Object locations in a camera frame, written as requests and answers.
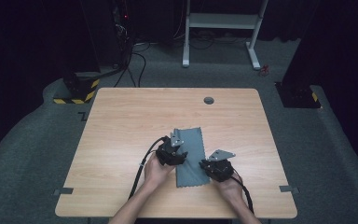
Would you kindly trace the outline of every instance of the forearm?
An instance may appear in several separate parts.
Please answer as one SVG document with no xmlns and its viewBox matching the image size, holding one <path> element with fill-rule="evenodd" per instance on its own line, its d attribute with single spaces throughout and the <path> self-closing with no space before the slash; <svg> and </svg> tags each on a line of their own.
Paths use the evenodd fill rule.
<svg viewBox="0 0 358 224">
<path fill-rule="evenodd" d="M 142 185 L 120 210 L 118 210 L 115 216 L 110 219 L 109 224 L 134 223 L 142 207 L 155 189 L 156 188 L 151 186 Z"/>
<path fill-rule="evenodd" d="M 242 224 L 261 224 L 257 217 L 249 210 L 243 199 L 230 200 L 228 203 Z"/>
</svg>

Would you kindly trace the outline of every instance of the table top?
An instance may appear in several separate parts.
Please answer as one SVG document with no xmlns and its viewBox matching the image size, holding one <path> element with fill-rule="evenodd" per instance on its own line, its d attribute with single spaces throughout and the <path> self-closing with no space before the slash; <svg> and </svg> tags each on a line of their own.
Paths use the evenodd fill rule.
<svg viewBox="0 0 358 224">
<path fill-rule="evenodd" d="M 213 97 L 214 103 L 204 103 Z M 258 92 L 254 89 L 101 88 L 98 90 L 61 194 L 60 217 L 112 217 L 128 200 L 139 163 L 174 128 L 201 127 L 208 157 L 233 152 L 231 164 L 252 196 L 259 218 L 297 214 Z M 144 182 L 141 175 L 138 188 Z M 175 172 L 139 217 L 233 218 L 214 185 L 177 188 Z"/>
</svg>

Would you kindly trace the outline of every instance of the folded cloth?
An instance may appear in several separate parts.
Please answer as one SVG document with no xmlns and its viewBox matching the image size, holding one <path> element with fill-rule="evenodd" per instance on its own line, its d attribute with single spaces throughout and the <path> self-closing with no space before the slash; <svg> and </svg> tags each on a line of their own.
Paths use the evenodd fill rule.
<svg viewBox="0 0 358 224">
<path fill-rule="evenodd" d="M 209 177 L 199 165 L 201 160 L 205 160 L 201 128 L 175 129 L 174 132 L 179 139 L 184 141 L 177 153 L 188 152 L 185 162 L 176 166 L 176 187 L 195 187 L 208 184 Z"/>
</svg>

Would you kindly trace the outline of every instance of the black stand base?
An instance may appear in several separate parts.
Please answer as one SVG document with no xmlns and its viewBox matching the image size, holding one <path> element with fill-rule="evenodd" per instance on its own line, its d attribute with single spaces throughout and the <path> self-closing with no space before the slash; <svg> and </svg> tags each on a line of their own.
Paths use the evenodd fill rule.
<svg viewBox="0 0 358 224">
<path fill-rule="evenodd" d="M 56 104 L 86 104 L 91 101 L 100 79 L 79 80 L 78 88 L 69 91 L 62 81 L 54 94 Z"/>
<path fill-rule="evenodd" d="M 282 85 L 281 82 L 276 82 L 275 87 L 284 107 L 290 108 L 321 108 L 318 97 L 310 89 L 294 92 L 292 88 L 287 88 Z"/>
</svg>

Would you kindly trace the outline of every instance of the white metal stand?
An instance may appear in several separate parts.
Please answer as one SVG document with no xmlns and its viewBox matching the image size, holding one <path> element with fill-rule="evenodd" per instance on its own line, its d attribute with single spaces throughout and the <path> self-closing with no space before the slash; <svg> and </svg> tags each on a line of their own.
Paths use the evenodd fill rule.
<svg viewBox="0 0 358 224">
<path fill-rule="evenodd" d="M 246 42 L 246 49 L 252 61 L 254 70 L 260 70 L 260 63 L 255 55 L 255 41 L 263 21 L 269 0 L 263 0 L 260 11 L 257 15 L 238 15 L 238 14 L 210 14 L 210 13 L 190 13 L 190 0 L 187 0 L 186 10 L 186 34 L 183 50 L 183 67 L 190 66 L 189 32 L 190 27 L 203 28 L 226 28 L 254 30 L 251 42 Z"/>
</svg>

